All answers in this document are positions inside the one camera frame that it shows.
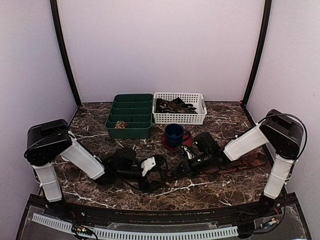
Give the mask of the brown red floral tie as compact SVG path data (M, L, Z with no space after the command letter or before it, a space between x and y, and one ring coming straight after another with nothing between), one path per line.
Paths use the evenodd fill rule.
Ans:
M227 173L234 173L240 170L246 170L251 168L256 168L260 166L264 166L268 163L268 158L262 153L254 153L246 156L242 156L241 158L235 161L229 161L227 159L223 159L221 156L212 157L213 164L209 165L200 171L193 172L190 170L189 174L185 177L174 178L178 179L187 179L187 178L202 178L202 177L213 177L220 176ZM188 164L187 160L184 159L180 162L180 164Z

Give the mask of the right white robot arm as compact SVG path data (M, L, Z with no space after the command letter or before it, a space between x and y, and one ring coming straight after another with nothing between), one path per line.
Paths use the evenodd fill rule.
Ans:
M291 178L294 165L305 150L307 138L307 128L298 117L272 109L266 117L224 146L219 146L209 132L198 134L193 142L200 154L195 155L188 146L183 147L187 158L179 163L172 175L180 178L207 166L227 166L249 152L270 144L275 151L275 160L262 193L265 198L255 205L255 213L266 217L275 208L273 200L278 198Z

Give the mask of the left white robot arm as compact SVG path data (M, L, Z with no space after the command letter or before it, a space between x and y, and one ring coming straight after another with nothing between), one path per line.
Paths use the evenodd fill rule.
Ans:
M161 155L153 155L139 162L133 149L122 147L101 160L77 140L64 119L38 124L27 132L24 157L32 166L46 200L51 203L51 210L60 218L67 218L71 208L63 201L53 166L53 160L58 156L72 163L99 185L111 185L120 179L125 183L137 182L136 189L144 193L164 187L161 181L148 180L151 172L161 171L165 162Z

